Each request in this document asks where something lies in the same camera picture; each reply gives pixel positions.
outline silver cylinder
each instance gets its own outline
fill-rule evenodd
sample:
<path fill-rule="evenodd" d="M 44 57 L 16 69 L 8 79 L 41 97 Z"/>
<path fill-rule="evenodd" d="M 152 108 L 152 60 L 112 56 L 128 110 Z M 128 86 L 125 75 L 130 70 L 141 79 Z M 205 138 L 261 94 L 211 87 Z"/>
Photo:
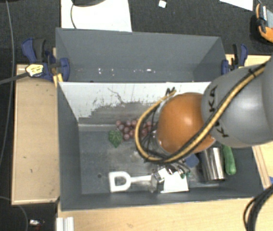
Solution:
<path fill-rule="evenodd" d="M 224 159 L 221 148 L 209 147 L 200 152 L 205 181 L 224 180 Z"/>

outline black carpet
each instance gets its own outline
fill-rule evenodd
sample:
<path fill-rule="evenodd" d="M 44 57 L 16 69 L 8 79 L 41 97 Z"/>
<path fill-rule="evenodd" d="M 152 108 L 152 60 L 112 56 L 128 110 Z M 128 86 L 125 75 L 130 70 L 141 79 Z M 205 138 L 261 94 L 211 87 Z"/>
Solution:
<path fill-rule="evenodd" d="M 260 39 L 255 30 L 255 13 L 218 0 L 129 0 L 133 31 L 220 36 L 226 53 L 233 43 L 244 43 L 250 54 L 271 54 L 273 45 Z M 273 0 L 262 0 L 273 10 Z M 55 28 L 60 26 L 60 0 L 8 0 L 16 61 L 27 62 L 21 42 L 29 37 L 45 38 L 46 48 L 55 46 Z M 12 48 L 6 4 L 0 1 L 0 79 L 11 75 Z M 0 86 L 0 152 L 7 116 L 9 84 Z M 0 169 L 0 195 L 10 197 L 13 144 L 13 109 L 10 112 L 7 143 Z M 43 219 L 40 230 L 54 229 L 55 205 L 24 206 L 29 219 Z M 20 209 L 0 200 L 0 230 L 25 230 Z"/>

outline wooden table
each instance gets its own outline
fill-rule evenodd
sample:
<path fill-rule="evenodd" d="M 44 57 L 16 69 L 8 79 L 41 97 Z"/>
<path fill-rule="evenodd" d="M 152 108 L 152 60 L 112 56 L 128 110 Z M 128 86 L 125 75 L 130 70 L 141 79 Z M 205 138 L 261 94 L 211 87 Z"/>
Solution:
<path fill-rule="evenodd" d="M 246 65 L 267 61 L 249 56 Z M 24 72 L 18 66 L 18 74 Z M 59 197 L 59 158 L 55 86 L 42 79 L 16 82 L 12 204 L 49 203 Z M 273 142 L 253 148 L 262 183 L 273 177 Z M 243 231 L 250 199 L 61 212 L 74 217 L 75 230 L 228 230 Z M 258 230 L 273 230 L 273 199 L 265 205 Z"/>

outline gray box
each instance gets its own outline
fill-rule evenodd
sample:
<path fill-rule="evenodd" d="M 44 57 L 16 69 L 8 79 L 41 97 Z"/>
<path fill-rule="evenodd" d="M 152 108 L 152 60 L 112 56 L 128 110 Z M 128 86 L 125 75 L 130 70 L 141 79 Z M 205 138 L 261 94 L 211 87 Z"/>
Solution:
<path fill-rule="evenodd" d="M 234 150 L 237 174 L 224 182 L 190 182 L 190 192 L 150 193 L 132 187 L 110 193 L 108 172 L 150 174 L 133 142 L 114 148 L 108 132 L 117 119 L 139 117 L 167 87 L 203 92 L 221 74 L 218 37 L 56 30 L 57 58 L 71 64 L 58 88 L 62 210 L 159 205 L 251 197 L 262 184 L 251 148 Z"/>

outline green plastic leaf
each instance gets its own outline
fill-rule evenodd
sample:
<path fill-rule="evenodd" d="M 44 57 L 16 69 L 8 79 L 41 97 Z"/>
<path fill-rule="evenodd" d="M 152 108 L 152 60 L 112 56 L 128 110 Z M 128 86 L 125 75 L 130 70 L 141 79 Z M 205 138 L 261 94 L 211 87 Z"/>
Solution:
<path fill-rule="evenodd" d="M 117 148 L 122 142 L 122 134 L 118 130 L 112 130 L 108 132 L 108 140 Z"/>

